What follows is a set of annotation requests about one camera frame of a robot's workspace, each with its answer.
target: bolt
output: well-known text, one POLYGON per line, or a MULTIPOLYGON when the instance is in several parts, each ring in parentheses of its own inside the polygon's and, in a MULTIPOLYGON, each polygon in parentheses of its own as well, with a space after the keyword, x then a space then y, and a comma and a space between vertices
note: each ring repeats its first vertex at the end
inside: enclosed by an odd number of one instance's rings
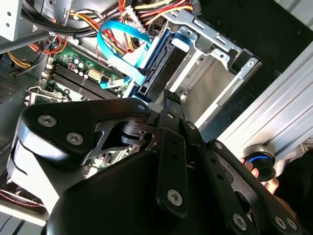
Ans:
POLYGON ((241 230, 246 230, 246 222, 239 214, 233 214, 233 220, 241 230))
POLYGON ((169 116, 170 118, 174 118, 174 115, 167 113, 167 116, 169 116))
POLYGON ((222 148, 223 148, 223 146, 222 146, 220 143, 218 143, 218 142, 215 142, 215 145, 216 145, 219 149, 222 149, 222 148))
POLYGON ((254 65, 254 61, 253 60, 250 60, 249 62, 248 62, 248 67, 252 67, 254 65))
POLYGON ((143 106, 142 104, 138 104, 137 107, 138 107, 139 109, 141 109, 141 110, 146 110, 146 107, 143 106))
POLYGON ((287 218, 287 222, 289 223, 289 225, 294 229, 294 230, 297 230, 298 227, 297 225, 294 223, 293 220, 291 220, 290 218, 287 218))
POLYGON ((84 138, 81 134, 70 132, 67 135, 67 141, 73 145, 80 145, 84 142, 84 138))
POLYGON ((57 120, 51 115, 41 115, 38 118, 39 124, 46 127, 52 127, 57 124, 57 120))
POLYGON ((174 206, 181 206, 182 205, 182 197, 179 192, 174 189, 170 189, 167 192, 167 199, 174 205, 174 206))
POLYGON ((196 129, 196 127, 195 127, 194 124, 192 124, 192 123, 188 123, 188 126, 189 126, 191 129, 193 129, 193 130, 196 129))
POLYGON ((275 217, 276 223, 282 228, 282 229, 286 229, 286 224, 285 222, 279 218, 278 216, 275 217))

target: silver metal panel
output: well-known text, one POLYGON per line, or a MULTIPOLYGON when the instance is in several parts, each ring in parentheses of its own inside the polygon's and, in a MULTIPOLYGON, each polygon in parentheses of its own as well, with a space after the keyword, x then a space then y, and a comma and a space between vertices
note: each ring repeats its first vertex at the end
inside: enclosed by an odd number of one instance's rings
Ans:
POLYGON ((313 1, 312 0, 275 0, 283 8, 313 30, 313 1))
POLYGON ((38 30, 34 33, 29 33, 24 36, 21 36, 13 42, 5 38, 0 38, 0 54, 27 46, 31 43, 42 41, 46 39, 48 36, 49 36, 48 32, 38 30))
POLYGON ((235 77, 225 69, 220 61, 213 59, 210 62, 207 63, 209 68, 191 90, 186 100, 189 120, 195 124, 211 105, 213 105, 212 109, 216 108, 217 104, 214 104, 214 101, 235 77))
POLYGON ((237 157, 255 144, 282 159, 313 135, 313 43, 220 136, 237 157))
POLYGON ((0 36, 13 41, 17 39, 20 28, 22 0, 6 1, 0 7, 0 36))

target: black cable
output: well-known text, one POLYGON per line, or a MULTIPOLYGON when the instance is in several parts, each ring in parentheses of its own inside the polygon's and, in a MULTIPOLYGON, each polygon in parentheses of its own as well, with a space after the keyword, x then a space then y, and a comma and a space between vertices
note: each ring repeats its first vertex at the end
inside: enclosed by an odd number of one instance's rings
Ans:
POLYGON ((47 18, 42 16, 33 6, 31 6, 27 0, 23 0, 22 2, 21 16, 25 20, 35 24, 37 27, 56 34, 75 37, 96 36, 91 26, 75 29, 72 27, 61 26, 50 22, 47 18))
POLYGON ((10 218, 12 218, 12 216, 10 216, 6 221, 5 223, 2 225, 1 229, 0 229, 0 233, 2 232, 4 226, 6 225, 6 223, 10 220, 10 218))
POLYGON ((11 146, 12 142, 13 142, 13 139, 10 140, 8 143, 6 143, 2 149, 0 149, 0 155, 11 146))
POLYGON ((14 230, 14 232, 12 233, 12 235, 18 235, 19 231, 21 230, 21 228, 23 227, 24 223, 26 221, 22 220, 19 225, 16 227, 16 229, 14 230))
MULTIPOLYGON (((51 36, 47 40, 45 40, 43 50, 47 50, 51 46, 51 44, 55 42, 56 39, 57 39, 56 36, 51 36)), ((21 68, 21 69, 14 70, 14 71, 10 72, 10 75, 16 76, 16 77, 21 76, 21 75, 31 71, 35 67, 37 67, 44 60, 44 58, 45 58, 45 55, 43 53, 41 53, 36 58, 36 60, 31 63, 31 65, 28 68, 21 68)))

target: metal sheet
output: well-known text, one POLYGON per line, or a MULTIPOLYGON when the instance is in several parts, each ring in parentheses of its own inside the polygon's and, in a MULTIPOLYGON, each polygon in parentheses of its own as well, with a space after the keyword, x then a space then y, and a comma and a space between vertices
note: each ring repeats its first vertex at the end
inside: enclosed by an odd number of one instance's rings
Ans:
POLYGON ((211 61, 209 69, 199 80, 187 97, 189 120, 197 125, 199 118, 211 107, 216 109, 214 101, 235 77, 225 70, 218 60, 211 61))
POLYGON ((0 148, 13 138, 18 118, 25 107, 25 90, 36 81, 28 75, 8 77, 9 72, 10 66, 0 63, 0 148))
POLYGON ((20 28, 22 0, 11 0, 0 7, 0 36, 13 41, 20 28))
POLYGON ((313 134, 313 43, 220 136, 237 157, 255 144, 282 159, 313 134))
POLYGON ((313 29, 313 1, 311 0, 276 0, 287 11, 310 29, 313 29))

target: blue plastic part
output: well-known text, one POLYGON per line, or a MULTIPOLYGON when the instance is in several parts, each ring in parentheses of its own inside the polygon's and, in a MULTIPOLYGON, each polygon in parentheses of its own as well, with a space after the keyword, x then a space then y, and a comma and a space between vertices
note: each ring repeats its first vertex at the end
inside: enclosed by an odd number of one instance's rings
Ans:
POLYGON ((117 54, 115 54, 108 46, 107 44, 104 42, 103 38, 102 38, 102 35, 101 35, 101 32, 105 29, 111 29, 111 28, 114 28, 114 29, 117 29, 117 30, 120 30, 124 33, 128 33, 130 35, 132 35, 133 37, 135 38, 138 38, 138 39, 141 39, 143 41, 145 41, 148 45, 148 47, 151 45, 151 42, 150 42, 150 38, 147 34, 145 33, 141 33, 138 29, 136 28, 133 28, 133 27, 130 27, 128 25, 125 25, 119 21, 106 21, 104 22, 100 28, 99 28, 99 32, 97 34, 97 40, 98 40, 98 44, 103 52, 103 54, 109 58, 110 56, 112 55, 115 55, 115 56, 118 56, 117 54))
POLYGON ((181 40, 182 42, 186 43, 189 46, 192 44, 192 42, 188 38, 181 35, 180 33, 175 33, 174 38, 178 38, 179 40, 181 40))
POLYGON ((154 53, 152 54, 152 56, 150 57, 145 69, 149 70, 153 64, 153 62, 156 60, 157 56, 159 55, 161 49, 163 48, 166 39, 170 36, 171 31, 169 29, 167 29, 164 34, 163 37, 161 38, 161 40, 159 41, 154 53))
POLYGON ((257 157, 251 158, 249 161, 247 161, 247 163, 251 163, 251 162, 253 162, 254 160, 260 159, 260 158, 269 159, 269 160, 270 160, 270 158, 269 158, 268 156, 257 156, 257 157))
MULTIPOLYGON (((105 29, 110 29, 110 28, 114 28, 117 30, 120 30, 122 32, 128 33, 130 35, 132 35, 133 37, 136 37, 138 39, 141 39, 143 41, 145 41, 146 44, 146 48, 149 48, 151 45, 150 42, 150 38, 147 34, 141 33, 138 29, 130 27, 128 25, 125 25, 121 22, 118 21, 107 21, 104 22, 99 29, 99 32, 97 34, 97 40, 98 40, 98 44, 103 52, 103 54, 108 58, 108 60, 114 61, 114 63, 112 63, 112 65, 114 67, 117 68, 122 68, 122 71, 128 75, 129 77, 124 79, 124 83, 127 83, 130 81, 130 79, 135 79, 135 82, 138 83, 140 86, 144 83, 145 80, 145 76, 142 75, 139 70, 137 69, 141 62, 142 59, 145 55, 146 50, 143 52, 143 54, 140 57, 140 61, 136 63, 135 67, 130 65, 129 63, 127 63, 125 60, 123 60, 122 58, 120 58, 116 53, 114 53, 108 46, 107 44, 104 42, 101 32, 105 29)), ((100 87, 102 89, 107 89, 109 88, 109 84, 106 82, 101 82, 100 83, 100 87)))

